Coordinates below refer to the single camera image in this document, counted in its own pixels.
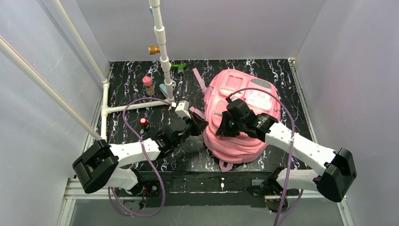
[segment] white wall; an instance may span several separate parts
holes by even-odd
[[[88,122],[100,83],[46,9],[0,1],[1,36]],[[0,225],[54,226],[87,132],[0,53]]]
[[[296,61],[316,135],[354,155],[358,226],[397,225],[399,2],[327,0]]]
[[[108,61],[159,60],[147,0],[76,0]],[[297,55],[325,0],[162,0],[170,59]]]
[[[84,54],[83,50],[78,45],[77,41],[75,40],[70,28],[67,27],[66,22],[62,19],[60,13],[55,7],[53,0],[37,0],[37,2],[48,12],[48,16],[51,20],[56,21],[56,26],[59,28],[59,32],[65,35],[68,41],[71,42],[73,47],[76,49],[78,54],[82,57],[82,60],[88,66],[89,70],[96,74],[94,68],[90,65],[89,59]],[[98,44],[93,32],[90,29],[85,17],[83,16],[82,11],[80,10],[78,4],[75,0],[60,0],[63,8],[68,14],[68,17],[71,19],[73,25],[79,32],[80,37],[83,39],[83,42],[89,49],[92,57],[96,61],[98,67],[100,68],[101,72],[104,76],[108,75],[110,65],[101,49],[100,45]]]

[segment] orange object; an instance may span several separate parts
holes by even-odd
[[[160,47],[159,46],[149,46],[148,47],[148,54],[154,55],[156,53],[160,53]]]

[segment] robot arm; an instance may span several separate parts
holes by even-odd
[[[234,137],[243,131],[289,153],[291,130],[268,114],[255,115],[240,99],[231,101],[223,112],[222,123],[217,132],[221,136]],[[336,151],[318,145],[295,133],[293,156],[312,169],[291,170],[288,189],[319,191],[334,202],[340,202],[357,176],[351,152]],[[279,194],[283,190],[287,169],[278,167],[267,180],[266,186]]]
[[[90,194],[104,186],[119,187],[132,191],[139,175],[136,170],[120,167],[144,161],[145,148],[150,160],[171,154],[189,136],[198,136],[208,123],[196,114],[174,120],[154,137],[131,144],[114,145],[98,140],[72,165],[85,193]]]

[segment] bottle cap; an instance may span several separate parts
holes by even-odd
[[[150,77],[144,76],[143,83],[144,83],[145,86],[150,86],[150,85],[152,85],[152,80],[151,80]]]
[[[146,125],[148,124],[147,119],[146,119],[146,118],[141,118],[141,119],[140,119],[140,124],[141,124],[142,126],[146,126]]]

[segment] pink bottle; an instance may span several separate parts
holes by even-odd
[[[143,84],[145,86],[145,92],[149,96],[153,96],[155,94],[155,89],[154,86],[152,85],[152,80],[148,76],[144,76],[143,78]]]

